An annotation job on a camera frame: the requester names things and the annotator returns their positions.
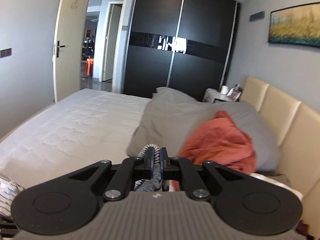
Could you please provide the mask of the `orange fleece blanket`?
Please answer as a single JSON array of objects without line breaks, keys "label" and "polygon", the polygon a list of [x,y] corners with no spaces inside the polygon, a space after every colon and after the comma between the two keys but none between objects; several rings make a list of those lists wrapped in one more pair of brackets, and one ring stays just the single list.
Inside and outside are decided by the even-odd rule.
[{"label": "orange fleece blanket", "polygon": [[246,174],[257,171],[257,154],[252,138],[236,125],[226,111],[217,111],[213,119],[195,129],[178,156],[195,165],[212,160]]}]

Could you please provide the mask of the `bed with grey sheet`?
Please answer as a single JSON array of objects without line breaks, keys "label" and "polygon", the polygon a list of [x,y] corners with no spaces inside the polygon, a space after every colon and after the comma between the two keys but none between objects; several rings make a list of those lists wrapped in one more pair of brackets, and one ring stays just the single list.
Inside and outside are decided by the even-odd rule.
[{"label": "bed with grey sheet", "polygon": [[121,163],[151,99],[91,89],[68,96],[1,142],[1,175],[26,189],[100,160]]}]

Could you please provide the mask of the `cream padded headboard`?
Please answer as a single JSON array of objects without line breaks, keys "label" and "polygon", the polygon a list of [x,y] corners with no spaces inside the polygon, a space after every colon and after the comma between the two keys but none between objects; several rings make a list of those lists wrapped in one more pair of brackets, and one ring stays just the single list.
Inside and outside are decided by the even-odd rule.
[{"label": "cream padded headboard", "polygon": [[302,220],[319,239],[319,113],[273,85],[249,76],[240,96],[252,105],[277,139],[277,171],[304,195]]}]

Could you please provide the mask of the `white bedside table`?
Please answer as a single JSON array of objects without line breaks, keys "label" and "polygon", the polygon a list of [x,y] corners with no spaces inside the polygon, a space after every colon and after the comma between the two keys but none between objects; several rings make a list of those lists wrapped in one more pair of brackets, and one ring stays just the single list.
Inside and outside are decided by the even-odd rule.
[{"label": "white bedside table", "polygon": [[218,92],[215,89],[208,88],[206,89],[203,97],[203,102],[208,102],[208,103],[217,103],[217,102],[234,102],[230,98],[227,97],[227,95],[222,95],[220,92]]}]

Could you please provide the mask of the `white toilet paper roll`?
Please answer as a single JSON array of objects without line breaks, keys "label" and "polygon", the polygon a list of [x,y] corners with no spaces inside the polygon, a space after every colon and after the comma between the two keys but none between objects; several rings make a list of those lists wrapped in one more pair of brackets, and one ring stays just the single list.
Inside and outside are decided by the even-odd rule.
[{"label": "white toilet paper roll", "polygon": [[221,93],[222,95],[227,95],[228,92],[229,92],[228,86],[222,86],[222,87],[221,87],[220,93]]}]

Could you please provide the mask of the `grey pillow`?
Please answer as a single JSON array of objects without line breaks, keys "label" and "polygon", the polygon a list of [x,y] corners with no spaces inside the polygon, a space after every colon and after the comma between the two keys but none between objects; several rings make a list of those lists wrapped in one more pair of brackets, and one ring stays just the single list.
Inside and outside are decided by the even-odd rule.
[{"label": "grey pillow", "polygon": [[139,126],[127,147],[128,156],[137,156],[142,148],[154,144],[177,156],[187,138],[217,111],[226,111],[241,131],[253,140],[257,153],[257,170],[273,172],[278,168],[281,153],[276,136],[255,108],[241,102],[199,102],[178,90],[160,87],[144,109]]}]

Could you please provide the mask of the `orange stool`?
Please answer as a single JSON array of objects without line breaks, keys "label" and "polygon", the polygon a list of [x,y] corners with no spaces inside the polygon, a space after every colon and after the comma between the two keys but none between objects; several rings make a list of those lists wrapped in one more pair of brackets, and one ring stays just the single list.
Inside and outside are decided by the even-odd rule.
[{"label": "orange stool", "polygon": [[93,75],[93,63],[94,63],[94,59],[93,58],[87,58],[86,59],[86,75],[87,76],[92,76]]}]

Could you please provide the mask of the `cream open door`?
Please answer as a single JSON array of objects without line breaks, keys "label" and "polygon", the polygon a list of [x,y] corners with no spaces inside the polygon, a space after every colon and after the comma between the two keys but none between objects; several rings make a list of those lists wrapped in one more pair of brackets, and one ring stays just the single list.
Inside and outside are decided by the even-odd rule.
[{"label": "cream open door", "polygon": [[89,0],[60,0],[54,35],[54,101],[80,90],[80,67]]}]

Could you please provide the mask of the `black sliding wardrobe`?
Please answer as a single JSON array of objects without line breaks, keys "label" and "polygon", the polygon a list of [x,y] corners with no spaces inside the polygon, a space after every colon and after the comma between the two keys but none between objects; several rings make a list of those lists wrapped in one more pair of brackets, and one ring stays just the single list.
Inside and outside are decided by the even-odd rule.
[{"label": "black sliding wardrobe", "polygon": [[159,87],[202,100],[225,83],[240,12],[235,0],[135,0],[123,92]]}]

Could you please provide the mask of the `framed landscape painting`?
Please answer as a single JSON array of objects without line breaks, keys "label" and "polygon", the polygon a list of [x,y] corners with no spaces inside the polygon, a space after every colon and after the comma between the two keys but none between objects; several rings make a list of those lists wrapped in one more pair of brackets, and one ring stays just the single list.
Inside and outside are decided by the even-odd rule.
[{"label": "framed landscape painting", "polygon": [[319,3],[270,12],[268,43],[319,48]]}]

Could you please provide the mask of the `small picture frame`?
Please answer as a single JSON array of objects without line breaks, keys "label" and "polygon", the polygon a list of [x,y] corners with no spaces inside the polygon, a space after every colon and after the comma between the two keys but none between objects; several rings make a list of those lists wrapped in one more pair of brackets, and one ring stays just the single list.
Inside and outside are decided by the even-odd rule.
[{"label": "small picture frame", "polygon": [[231,88],[231,90],[228,92],[227,97],[230,98],[232,101],[236,101],[240,98],[242,94],[243,89],[238,87],[238,88]]}]

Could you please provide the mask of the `dark wall switch panel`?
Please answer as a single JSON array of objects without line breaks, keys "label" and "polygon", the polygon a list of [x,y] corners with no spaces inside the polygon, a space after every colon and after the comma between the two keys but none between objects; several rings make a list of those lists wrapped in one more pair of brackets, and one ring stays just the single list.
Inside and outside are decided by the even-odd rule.
[{"label": "dark wall switch panel", "polygon": [[0,50],[0,58],[11,56],[11,55],[12,55],[12,49],[11,48]]}]

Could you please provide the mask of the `grey wall box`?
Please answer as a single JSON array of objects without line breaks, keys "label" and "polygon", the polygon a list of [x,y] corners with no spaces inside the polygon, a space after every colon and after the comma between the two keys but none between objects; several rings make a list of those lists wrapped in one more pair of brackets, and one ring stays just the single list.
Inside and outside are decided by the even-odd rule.
[{"label": "grey wall box", "polygon": [[249,21],[253,22],[253,21],[257,21],[257,20],[262,20],[264,18],[265,18],[265,12],[264,11],[260,11],[260,12],[257,12],[255,14],[252,14],[249,17]]}]

